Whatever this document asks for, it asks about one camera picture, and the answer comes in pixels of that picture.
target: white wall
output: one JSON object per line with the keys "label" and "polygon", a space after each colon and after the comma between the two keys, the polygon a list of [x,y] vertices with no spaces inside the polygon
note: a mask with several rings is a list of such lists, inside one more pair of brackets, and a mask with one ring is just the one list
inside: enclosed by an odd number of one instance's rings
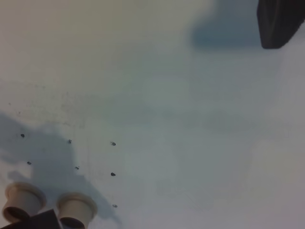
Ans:
{"label": "white wall", "polygon": [[1,1],[0,192],[84,192],[92,229],[303,228],[305,33],[263,50],[256,4]]}

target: cylindrical fitting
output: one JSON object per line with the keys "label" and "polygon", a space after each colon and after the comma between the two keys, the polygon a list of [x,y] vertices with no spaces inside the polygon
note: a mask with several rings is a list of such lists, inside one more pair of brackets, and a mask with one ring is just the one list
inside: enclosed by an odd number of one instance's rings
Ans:
{"label": "cylindrical fitting", "polygon": [[97,213],[95,202],[81,193],[64,194],[58,200],[57,207],[61,223],[72,229],[87,229]]}
{"label": "cylindrical fitting", "polygon": [[27,220],[46,204],[44,193],[27,183],[8,185],[5,196],[8,201],[2,209],[2,215],[11,223]]}

